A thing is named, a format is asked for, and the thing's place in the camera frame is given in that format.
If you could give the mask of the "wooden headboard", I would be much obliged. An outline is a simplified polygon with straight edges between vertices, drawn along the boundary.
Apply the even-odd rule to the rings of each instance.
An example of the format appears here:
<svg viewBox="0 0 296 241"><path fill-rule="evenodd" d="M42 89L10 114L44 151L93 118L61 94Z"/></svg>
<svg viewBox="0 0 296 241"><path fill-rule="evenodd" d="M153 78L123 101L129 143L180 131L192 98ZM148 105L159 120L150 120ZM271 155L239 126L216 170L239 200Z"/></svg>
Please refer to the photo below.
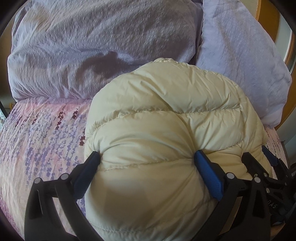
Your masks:
<svg viewBox="0 0 296 241"><path fill-rule="evenodd" d="M274 41L292 78L281 121L275 127L279 129L295 110L295 31L291 27L291 17L278 1L257 1L255 19Z"/></svg>

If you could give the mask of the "lavender pillow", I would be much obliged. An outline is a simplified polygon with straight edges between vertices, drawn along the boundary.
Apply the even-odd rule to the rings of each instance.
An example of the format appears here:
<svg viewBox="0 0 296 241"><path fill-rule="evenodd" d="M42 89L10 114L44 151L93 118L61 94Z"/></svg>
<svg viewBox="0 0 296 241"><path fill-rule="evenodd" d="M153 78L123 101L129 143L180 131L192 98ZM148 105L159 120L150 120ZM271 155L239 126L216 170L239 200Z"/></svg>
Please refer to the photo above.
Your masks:
<svg viewBox="0 0 296 241"><path fill-rule="evenodd" d="M234 81L265 126L281 121L292 83L271 37L240 1L203 1L196 66Z"/></svg>

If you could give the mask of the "lavender folded duvet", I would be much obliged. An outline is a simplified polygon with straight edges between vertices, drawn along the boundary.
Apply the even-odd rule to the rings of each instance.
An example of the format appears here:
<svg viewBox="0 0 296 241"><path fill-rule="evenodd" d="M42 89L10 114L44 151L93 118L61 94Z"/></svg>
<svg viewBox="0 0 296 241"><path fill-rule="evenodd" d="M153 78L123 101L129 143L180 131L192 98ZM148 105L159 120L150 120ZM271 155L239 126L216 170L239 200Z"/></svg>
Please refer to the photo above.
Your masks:
<svg viewBox="0 0 296 241"><path fill-rule="evenodd" d="M29 1L11 30L12 96L88 99L158 58L189 63L201 1Z"/></svg>

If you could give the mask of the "cream quilted down jacket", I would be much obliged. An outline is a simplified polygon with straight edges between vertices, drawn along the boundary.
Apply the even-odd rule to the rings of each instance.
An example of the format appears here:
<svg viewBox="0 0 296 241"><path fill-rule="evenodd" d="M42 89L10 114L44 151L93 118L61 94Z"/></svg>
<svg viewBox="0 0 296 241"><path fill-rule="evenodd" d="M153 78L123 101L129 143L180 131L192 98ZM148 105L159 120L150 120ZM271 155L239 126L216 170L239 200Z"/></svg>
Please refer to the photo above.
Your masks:
<svg viewBox="0 0 296 241"><path fill-rule="evenodd" d="M227 77L157 59L113 79L93 97L84 156L101 163L85 194L86 217L104 240L190 240L216 206L193 157L240 179L249 152L268 174L263 124Z"/></svg>

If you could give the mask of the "pink floral bed sheet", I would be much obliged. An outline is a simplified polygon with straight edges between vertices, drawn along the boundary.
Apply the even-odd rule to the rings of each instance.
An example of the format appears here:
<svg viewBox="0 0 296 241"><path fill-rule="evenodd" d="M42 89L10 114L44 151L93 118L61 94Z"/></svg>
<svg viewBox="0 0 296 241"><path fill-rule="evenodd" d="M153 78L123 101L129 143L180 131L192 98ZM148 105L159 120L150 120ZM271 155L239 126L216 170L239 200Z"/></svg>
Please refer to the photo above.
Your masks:
<svg viewBox="0 0 296 241"><path fill-rule="evenodd" d="M87 119L94 114L102 120L104 111L110 109L115 116L129 117L135 111L157 114L161 111L175 112L178 117L196 118L206 114L206 108L193 109L182 106L180 101L166 100L158 96L142 97L137 100L113 98L107 102L89 99L54 99L45 97L19 101L1 129L1 209L21 237L25 235L25 209L30 188L35 178L54 180L61 174L72 171L85 160L89 150ZM243 114L242 103L232 100L210 112L224 111L237 114L237 121L227 124L221 133L208 133L202 137L201 148L208 156L226 152L233 160L223 165L225 170L247 177L243 164L238 162L242 155L241 146L250 152L274 177L275 173L262 152L254 145L266 144L273 131L264 129L257 121L247 126L256 113Z"/></svg>

